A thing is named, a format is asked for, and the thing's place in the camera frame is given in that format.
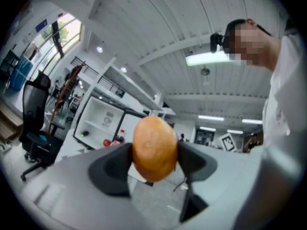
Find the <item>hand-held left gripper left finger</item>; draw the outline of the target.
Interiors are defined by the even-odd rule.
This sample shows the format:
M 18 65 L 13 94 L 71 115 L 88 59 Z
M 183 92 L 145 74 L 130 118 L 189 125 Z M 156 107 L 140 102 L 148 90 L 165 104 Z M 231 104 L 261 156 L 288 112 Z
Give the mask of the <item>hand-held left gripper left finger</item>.
M 128 171 L 132 164 L 132 145 L 121 144 L 112 152 L 96 159 L 88 169 L 93 185 L 108 196 L 130 198 Z

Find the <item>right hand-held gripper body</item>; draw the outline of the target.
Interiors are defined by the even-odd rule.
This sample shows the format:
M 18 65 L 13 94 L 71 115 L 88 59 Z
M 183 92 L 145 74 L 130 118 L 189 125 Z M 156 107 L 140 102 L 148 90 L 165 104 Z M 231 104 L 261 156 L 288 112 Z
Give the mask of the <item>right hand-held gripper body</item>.
M 220 136 L 219 141 L 221 143 L 221 147 L 224 151 L 227 152 L 237 152 L 236 143 L 230 133 L 226 133 Z

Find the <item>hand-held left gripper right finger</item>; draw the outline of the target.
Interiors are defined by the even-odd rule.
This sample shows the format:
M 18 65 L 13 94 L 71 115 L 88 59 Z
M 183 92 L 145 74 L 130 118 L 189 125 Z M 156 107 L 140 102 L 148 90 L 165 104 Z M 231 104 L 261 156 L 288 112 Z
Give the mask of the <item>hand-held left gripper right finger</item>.
M 185 222 L 208 207 L 207 202 L 196 193 L 192 184 L 208 179 L 216 171 L 217 161 L 192 145 L 180 142 L 178 143 L 178 163 L 188 185 L 179 217 L 180 222 Z

